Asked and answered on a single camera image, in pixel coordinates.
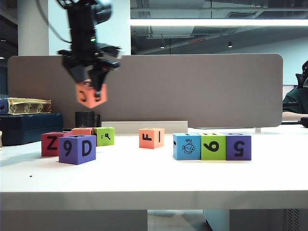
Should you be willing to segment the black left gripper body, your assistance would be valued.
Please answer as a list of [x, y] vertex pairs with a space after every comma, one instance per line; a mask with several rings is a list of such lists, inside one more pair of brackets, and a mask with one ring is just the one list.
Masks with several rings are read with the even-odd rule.
[[73, 51], [59, 50], [59, 54], [63, 56], [63, 65], [74, 67], [81, 65], [83, 67], [93, 66], [98, 70], [113, 70], [120, 67], [120, 63], [106, 59], [104, 56], [114, 58], [120, 57], [120, 48], [98, 48], [93, 51], [82, 52], [80, 54]]

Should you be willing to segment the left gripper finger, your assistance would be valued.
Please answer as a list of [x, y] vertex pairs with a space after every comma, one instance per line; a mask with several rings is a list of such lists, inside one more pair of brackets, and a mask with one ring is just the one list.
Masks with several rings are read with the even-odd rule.
[[105, 81], [106, 75], [107, 70], [92, 69], [89, 71], [89, 77], [95, 90], [95, 95], [101, 94], [102, 85]]
[[75, 83], [81, 83], [86, 80], [86, 70], [83, 66], [74, 66], [69, 68], [69, 73]]

